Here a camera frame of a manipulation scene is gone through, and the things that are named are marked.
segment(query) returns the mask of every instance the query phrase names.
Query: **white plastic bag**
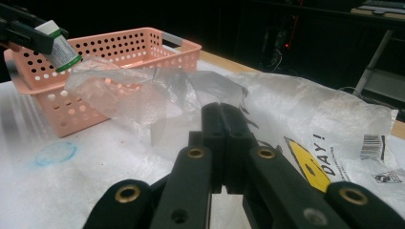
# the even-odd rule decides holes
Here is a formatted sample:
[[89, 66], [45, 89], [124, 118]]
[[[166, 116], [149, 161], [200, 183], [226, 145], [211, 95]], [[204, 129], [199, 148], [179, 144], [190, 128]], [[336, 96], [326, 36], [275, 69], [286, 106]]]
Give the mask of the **white plastic bag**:
[[281, 150], [312, 186], [325, 191], [339, 180], [360, 184], [405, 218], [405, 173], [387, 147], [397, 110], [301, 77], [228, 77], [247, 89], [240, 108], [252, 133]]

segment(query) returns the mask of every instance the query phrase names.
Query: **crumpled plastic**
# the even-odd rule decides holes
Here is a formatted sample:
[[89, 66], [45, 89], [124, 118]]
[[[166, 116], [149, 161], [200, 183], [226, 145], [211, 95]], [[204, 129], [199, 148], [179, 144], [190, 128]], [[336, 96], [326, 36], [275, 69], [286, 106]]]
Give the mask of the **crumpled plastic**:
[[299, 167], [290, 149], [291, 142], [297, 143], [312, 154], [330, 182], [362, 185], [405, 218], [405, 171], [389, 147], [397, 110], [301, 77], [227, 77], [246, 88], [241, 109], [261, 144], [281, 150], [301, 172], [306, 168]]
[[150, 135], [150, 125], [201, 108], [182, 69], [122, 69], [110, 61], [86, 56], [73, 67], [65, 90], [102, 114]]

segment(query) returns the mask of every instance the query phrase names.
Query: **basket hole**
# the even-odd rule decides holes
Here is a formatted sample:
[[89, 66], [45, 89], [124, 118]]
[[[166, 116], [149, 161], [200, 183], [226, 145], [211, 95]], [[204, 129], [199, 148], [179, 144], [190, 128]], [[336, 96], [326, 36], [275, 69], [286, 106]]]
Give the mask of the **basket hole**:
[[48, 99], [54, 101], [56, 99], [56, 96], [54, 94], [48, 94]]
[[68, 96], [68, 92], [63, 90], [62, 92], [60, 92], [60, 95], [62, 95], [63, 97]]
[[78, 108], [81, 112], [86, 112], [86, 106], [84, 106], [84, 105], [81, 105], [79, 108]]

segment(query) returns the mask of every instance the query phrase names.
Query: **yellow label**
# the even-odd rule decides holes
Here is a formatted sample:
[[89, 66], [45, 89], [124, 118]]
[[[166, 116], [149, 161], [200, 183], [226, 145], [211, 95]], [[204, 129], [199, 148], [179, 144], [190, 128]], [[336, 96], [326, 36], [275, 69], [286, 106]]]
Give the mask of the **yellow label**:
[[330, 185], [330, 179], [321, 168], [318, 161], [300, 144], [287, 137], [285, 137], [285, 139], [295, 161], [309, 184], [325, 193], [328, 185]]

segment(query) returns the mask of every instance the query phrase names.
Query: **dark background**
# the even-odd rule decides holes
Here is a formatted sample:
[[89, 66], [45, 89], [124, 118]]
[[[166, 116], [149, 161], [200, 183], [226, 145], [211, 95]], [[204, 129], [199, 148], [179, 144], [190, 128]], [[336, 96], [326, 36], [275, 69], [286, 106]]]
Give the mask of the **dark background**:
[[[302, 76], [334, 89], [355, 87], [385, 32], [383, 28], [310, 15], [299, 16], [293, 27], [295, 15], [250, 9], [242, 0], [6, 2], [55, 21], [69, 32], [69, 38], [153, 27], [251, 68]], [[272, 2], [300, 4], [300, 0]], [[361, 2], [304, 0], [304, 6], [349, 12]], [[287, 32], [285, 40], [278, 37], [280, 31]], [[379, 67], [405, 74], [404, 42], [392, 43]], [[282, 61], [276, 50], [282, 54]], [[7, 81], [10, 79], [3, 62], [1, 81]]]

